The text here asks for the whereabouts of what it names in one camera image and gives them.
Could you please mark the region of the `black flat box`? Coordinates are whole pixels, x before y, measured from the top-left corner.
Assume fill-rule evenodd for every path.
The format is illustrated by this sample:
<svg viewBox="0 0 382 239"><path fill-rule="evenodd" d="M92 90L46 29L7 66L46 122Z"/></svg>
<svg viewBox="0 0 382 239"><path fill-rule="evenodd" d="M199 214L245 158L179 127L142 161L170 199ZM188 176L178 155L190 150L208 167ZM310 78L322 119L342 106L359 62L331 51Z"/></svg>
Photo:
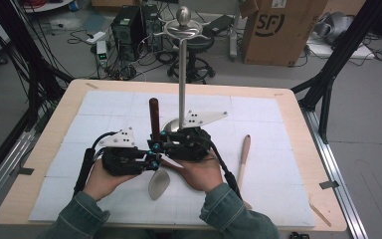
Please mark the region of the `black flat box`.
<svg viewBox="0 0 382 239"><path fill-rule="evenodd" d="M234 19L232 17L224 14L211 21L207 25L207 28L213 33L214 36L217 36L225 30L228 30L232 26L233 21Z"/></svg>

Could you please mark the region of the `white power strip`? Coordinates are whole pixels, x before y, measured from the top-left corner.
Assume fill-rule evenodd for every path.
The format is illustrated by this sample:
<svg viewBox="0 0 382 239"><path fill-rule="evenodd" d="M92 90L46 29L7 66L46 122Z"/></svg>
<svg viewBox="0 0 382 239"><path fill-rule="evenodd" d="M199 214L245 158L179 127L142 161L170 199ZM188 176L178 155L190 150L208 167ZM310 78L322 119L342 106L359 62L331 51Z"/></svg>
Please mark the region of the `white power strip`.
<svg viewBox="0 0 382 239"><path fill-rule="evenodd" d="M91 37L88 37L86 39L86 42L88 44L93 44L95 43L96 41L99 41L102 37L105 36L105 32L97 32L95 34L93 34Z"/></svg>

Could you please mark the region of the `steel utensil stand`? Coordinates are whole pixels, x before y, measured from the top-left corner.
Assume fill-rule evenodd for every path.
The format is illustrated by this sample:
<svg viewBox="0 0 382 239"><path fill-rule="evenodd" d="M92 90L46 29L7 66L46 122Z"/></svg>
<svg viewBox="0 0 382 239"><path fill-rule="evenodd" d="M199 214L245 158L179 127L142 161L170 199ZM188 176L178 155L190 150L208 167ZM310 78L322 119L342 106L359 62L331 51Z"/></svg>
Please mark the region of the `steel utensil stand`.
<svg viewBox="0 0 382 239"><path fill-rule="evenodd" d="M186 57L187 41L206 39L203 35L203 23L191 19L191 11L186 6L180 6L176 18L170 21L161 19L164 23L162 31L155 36L167 35L179 41L179 118L172 119L166 124L166 131L177 131L185 125L185 89L186 89Z"/></svg>

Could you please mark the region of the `white round table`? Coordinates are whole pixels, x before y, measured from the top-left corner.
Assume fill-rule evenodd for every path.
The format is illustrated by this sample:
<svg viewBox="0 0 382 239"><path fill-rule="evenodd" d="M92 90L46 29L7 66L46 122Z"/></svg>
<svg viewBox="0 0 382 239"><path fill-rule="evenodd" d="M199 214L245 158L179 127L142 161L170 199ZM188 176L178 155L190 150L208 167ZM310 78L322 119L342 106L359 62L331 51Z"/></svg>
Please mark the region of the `white round table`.
<svg viewBox="0 0 382 239"><path fill-rule="evenodd" d="M46 3L39 4L38 6L23 5L22 8L27 13L45 12L68 6L73 1L74 0L62 0L61 2L52 2L51 0L47 0Z"/></svg>

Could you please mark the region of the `white grid mat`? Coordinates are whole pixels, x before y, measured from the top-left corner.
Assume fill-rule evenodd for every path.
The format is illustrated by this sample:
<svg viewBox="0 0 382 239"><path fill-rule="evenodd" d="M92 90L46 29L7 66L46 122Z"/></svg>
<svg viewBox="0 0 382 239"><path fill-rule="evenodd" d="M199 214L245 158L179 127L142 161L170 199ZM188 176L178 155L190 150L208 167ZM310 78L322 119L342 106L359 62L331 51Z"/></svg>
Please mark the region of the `white grid mat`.
<svg viewBox="0 0 382 239"><path fill-rule="evenodd" d="M85 150L103 133L131 127L136 145L145 149L151 133L147 93L90 91L66 133L30 213L32 221L54 221L71 200ZM239 175L244 137L251 136L241 194L256 212L279 227L314 226L303 182L294 159L285 120L274 99L189 95L193 112L227 112L205 125L220 155ZM99 202L112 223L199 226L205 195L188 186L175 171L156 200L148 194L151 172L122 184Z"/></svg>

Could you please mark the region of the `white flat board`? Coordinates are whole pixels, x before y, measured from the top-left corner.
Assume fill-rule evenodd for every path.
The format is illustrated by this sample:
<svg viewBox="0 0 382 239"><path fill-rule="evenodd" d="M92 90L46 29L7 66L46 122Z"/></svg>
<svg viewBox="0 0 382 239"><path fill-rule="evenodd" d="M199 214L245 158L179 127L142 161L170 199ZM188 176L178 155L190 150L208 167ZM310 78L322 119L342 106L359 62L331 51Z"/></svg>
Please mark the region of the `white flat board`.
<svg viewBox="0 0 382 239"><path fill-rule="evenodd" d="M333 53L331 46L319 37L310 37L306 44L314 56L329 58ZM361 44L351 56L351 59L358 60L373 58L373 53L364 44Z"/></svg>

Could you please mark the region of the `tan tape strip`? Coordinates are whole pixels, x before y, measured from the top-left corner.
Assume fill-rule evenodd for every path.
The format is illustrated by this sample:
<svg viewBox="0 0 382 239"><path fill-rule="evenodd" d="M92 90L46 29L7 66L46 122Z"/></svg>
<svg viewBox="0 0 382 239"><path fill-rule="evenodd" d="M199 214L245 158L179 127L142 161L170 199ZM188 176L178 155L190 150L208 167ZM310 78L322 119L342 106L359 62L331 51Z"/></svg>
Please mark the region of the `tan tape strip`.
<svg viewBox="0 0 382 239"><path fill-rule="evenodd" d="M309 203L311 210L328 226L331 227L331 222L311 203Z"/></svg>

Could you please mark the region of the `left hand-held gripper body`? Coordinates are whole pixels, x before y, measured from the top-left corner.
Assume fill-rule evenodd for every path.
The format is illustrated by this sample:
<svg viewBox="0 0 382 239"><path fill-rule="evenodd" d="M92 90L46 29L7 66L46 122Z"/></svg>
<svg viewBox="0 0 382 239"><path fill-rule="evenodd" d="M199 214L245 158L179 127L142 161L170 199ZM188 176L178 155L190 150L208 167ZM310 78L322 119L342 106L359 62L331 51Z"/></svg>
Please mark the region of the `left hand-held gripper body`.
<svg viewBox="0 0 382 239"><path fill-rule="evenodd" d="M145 170L146 151L135 145L131 127L98 141L103 168L114 176L138 175Z"/></svg>

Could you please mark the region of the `grey metal stand leg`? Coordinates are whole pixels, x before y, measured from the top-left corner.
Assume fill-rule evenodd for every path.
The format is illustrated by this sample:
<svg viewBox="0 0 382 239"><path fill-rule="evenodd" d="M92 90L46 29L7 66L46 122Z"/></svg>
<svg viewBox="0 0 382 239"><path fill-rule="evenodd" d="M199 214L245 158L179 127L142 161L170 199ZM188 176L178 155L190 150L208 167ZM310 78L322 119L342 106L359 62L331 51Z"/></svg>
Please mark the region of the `grey metal stand leg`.
<svg viewBox="0 0 382 239"><path fill-rule="evenodd" d="M241 17L240 5L244 0L236 0L234 22L229 33L229 58L235 61L238 56L237 42L238 42L238 26Z"/></svg>

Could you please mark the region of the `person's right hand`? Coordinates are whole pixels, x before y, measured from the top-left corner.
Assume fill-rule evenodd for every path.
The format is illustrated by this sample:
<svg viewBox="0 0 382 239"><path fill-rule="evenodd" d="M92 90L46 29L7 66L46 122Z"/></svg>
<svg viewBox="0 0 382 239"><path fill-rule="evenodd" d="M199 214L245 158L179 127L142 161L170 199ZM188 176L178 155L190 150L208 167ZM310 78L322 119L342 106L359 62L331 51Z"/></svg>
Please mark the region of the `person's right hand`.
<svg viewBox="0 0 382 239"><path fill-rule="evenodd" d="M182 166L180 174L194 189L210 192L223 183L220 164L216 156L206 155L200 161L187 161L175 159Z"/></svg>

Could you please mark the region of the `beige ladle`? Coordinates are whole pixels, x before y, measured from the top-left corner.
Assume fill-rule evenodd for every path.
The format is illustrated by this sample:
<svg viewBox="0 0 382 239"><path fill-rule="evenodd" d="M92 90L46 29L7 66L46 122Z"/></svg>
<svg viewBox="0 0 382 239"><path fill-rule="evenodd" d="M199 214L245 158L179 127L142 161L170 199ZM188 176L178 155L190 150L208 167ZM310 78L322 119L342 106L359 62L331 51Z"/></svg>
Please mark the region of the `beige ladle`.
<svg viewBox="0 0 382 239"><path fill-rule="evenodd" d="M251 136L247 134L244 137L242 153L241 153L241 161L240 161L240 171L239 171L239 175L237 179L237 183L240 190L243 185L243 178L244 178L246 163L247 163L247 159L248 159L248 155L250 151L250 146L251 146Z"/></svg>

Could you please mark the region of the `brown cardboard box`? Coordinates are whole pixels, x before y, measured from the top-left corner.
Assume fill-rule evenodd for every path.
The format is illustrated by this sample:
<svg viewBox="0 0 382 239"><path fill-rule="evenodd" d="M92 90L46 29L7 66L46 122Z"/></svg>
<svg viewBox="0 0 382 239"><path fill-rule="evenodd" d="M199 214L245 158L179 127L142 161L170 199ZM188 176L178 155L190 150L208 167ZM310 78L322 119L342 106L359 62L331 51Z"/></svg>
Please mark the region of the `brown cardboard box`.
<svg viewBox="0 0 382 239"><path fill-rule="evenodd" d="M327 0L244 0L243 63L294 66Z"/></svg>

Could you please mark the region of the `grey rounded device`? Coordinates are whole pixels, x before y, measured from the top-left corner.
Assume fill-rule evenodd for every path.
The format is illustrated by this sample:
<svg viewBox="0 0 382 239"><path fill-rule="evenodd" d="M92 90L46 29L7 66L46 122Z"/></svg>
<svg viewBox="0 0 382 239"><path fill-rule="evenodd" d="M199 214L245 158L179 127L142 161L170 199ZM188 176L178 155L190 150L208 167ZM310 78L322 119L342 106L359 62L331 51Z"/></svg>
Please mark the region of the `grey rounded device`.
<svg viewBox="0 0 382 239"><path fill-rule="evenodd" d="M342 12L326 12L315 24L313 32L328 45L335 45L353 22L353 18Z"/></svg>

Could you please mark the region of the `person's left hand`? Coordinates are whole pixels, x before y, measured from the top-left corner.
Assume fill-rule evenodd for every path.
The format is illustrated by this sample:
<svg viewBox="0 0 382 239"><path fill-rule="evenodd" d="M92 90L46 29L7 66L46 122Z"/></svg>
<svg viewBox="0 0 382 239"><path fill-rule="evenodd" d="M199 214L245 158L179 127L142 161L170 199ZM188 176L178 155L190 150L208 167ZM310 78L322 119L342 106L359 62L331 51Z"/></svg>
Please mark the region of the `person's left hand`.
<svg viewBox="0 0 382 239"><path fill-rule="evenodd" d="M112 194L121 184L132 178L134 178L134 175L111 175L103 168L102 161L98 159L85 185L84 193L95 201L100 201Z"/></svg>

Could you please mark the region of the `black stool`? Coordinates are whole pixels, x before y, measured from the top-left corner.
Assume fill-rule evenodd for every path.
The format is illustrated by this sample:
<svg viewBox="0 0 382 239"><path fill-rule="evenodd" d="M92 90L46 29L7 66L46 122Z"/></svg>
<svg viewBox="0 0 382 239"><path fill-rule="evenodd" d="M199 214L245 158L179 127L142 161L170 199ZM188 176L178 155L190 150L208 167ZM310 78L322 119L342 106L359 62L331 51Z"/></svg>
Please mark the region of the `black stool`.
<svg viewBox="0 0 382 239"><path fill-rule="evenodd" d="M204 53L214 45L214 37L194 38L187 41L187 62L186 62L186 82L201 82L206 85L206 78L213 78L216 75L215 70L207 61L198 57L198 54Z"/></svg>

